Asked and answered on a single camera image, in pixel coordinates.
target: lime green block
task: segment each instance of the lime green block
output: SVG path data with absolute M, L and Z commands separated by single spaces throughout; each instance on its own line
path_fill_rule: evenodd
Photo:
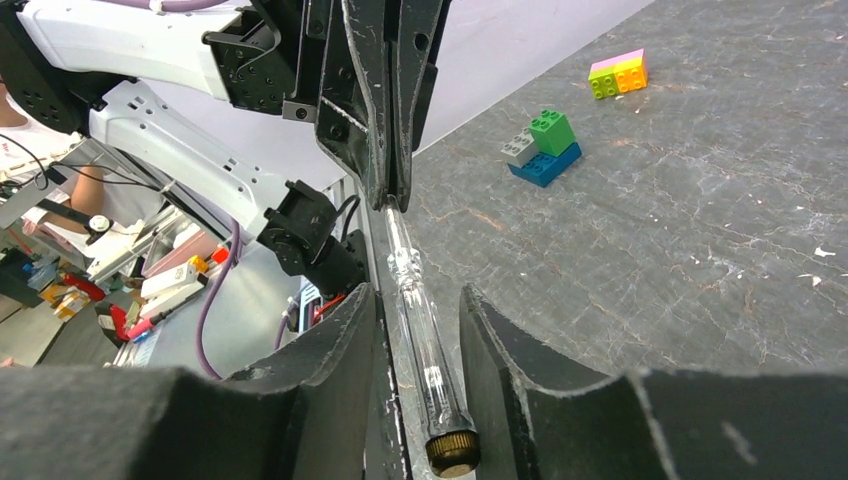
M 600 68 L 589 74 L 589 86 L 596 100 L 618 95 L 618 83 L 615 81 L 615 67 Z
M 565 115 L 553 110 L 542 110 L 529 128 L 539 151 L 554 157 L 562 155 L 577 140 Z

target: gold cap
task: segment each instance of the gold cap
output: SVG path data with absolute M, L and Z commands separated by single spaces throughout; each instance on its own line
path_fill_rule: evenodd
M 461 477 L 480 463 L 480 443 L 477 434 L 470 430 L 432 438 L 426 449 L 430 468 L 440 478 Z

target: screw hole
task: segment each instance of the screw hole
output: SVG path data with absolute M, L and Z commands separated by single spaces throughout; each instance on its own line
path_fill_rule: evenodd
M 423 33 L 415 35 L 415 48 L 417 48 L 418 51 L 423 52 L 424 50 L 427 50 L 429 45 L 430 39 L 427 38 L 427 35 L 424 35 Z

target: person's arm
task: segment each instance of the person's arm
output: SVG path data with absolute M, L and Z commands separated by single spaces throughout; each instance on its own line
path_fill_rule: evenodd
M 104 189 L 103 182 L 100 181 L 103 180 L 103 170 L 89 166 L 82 167 L 80 171 L 93 178 L 80 175 L 77 179 L 74 191 L 71 192 L 71 198 L 63 202 L 63 205 L 73 208 L 74 210 L 82 212 L 88 216 L 93 217 L 94 215 L 100 215 L 103 213 Z M 86 233 L 84 226 L 66 218 L 62 218 L 55 213 L 48 213 L 45 215 L 43 222 L 50 223 L 57 227 L 62 227 L 72 232 Z

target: cracked gray surface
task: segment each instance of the cracked gray surface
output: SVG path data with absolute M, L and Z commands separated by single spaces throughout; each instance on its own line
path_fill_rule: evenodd
M 848 365 L 847 18 L 839 0 L 657 0 L 417 155 L 405 218 L 457 380 L 466 282 L 607 373 Z M 589 65 L 641 47 L 649 87 L 595 101 Z M 584 156 L 539 189 L 497 152 L 543 108 Z

